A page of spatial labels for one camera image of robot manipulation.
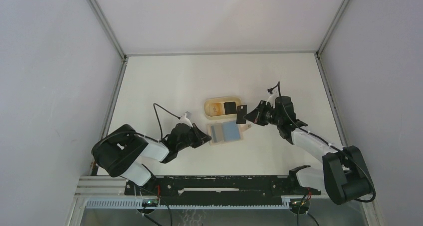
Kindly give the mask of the black credit card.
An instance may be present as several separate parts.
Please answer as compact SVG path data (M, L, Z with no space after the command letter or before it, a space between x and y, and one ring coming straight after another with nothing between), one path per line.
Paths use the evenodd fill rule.
M238 105L237 106L237 116L236 116L236 123L237 124L246 124L245 116L247 115L247 105Z

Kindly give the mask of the orange credit card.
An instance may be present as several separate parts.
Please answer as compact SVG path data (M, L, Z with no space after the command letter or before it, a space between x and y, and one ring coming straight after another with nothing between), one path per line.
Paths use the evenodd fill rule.
M224 106L222 103L217 102L209 104L209 116L215 117L221 115L225 115Z

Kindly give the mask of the beige oval tray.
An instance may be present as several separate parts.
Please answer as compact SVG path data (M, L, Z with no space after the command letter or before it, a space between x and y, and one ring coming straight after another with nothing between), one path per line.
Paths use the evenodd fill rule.
M204 102L204 114L209 120L232 120L236 119L240 105L242 100L236 96L211 98Z

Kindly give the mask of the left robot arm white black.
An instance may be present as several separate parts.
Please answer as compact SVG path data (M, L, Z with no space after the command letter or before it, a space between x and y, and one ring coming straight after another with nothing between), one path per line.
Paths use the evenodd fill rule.
M166 164L185 148L197 148L212 140L196 124L178 123L161 140L152 139L124 124L97 142L91 154L95 162L111 177L122 177L136 184L143 194L151 194L156 188L153 173L141 163L139 156Z

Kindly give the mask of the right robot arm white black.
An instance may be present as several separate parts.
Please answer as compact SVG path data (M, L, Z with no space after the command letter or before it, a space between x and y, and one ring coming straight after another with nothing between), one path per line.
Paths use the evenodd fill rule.
M244 119L256 125L275 125L279 135L300 147L322 164L322 184L329 198L337 205L349 201L371 203L376 189L360 149L356 146L336 147L308 130L296 117L289 96L278 96L275 103L260 101Z

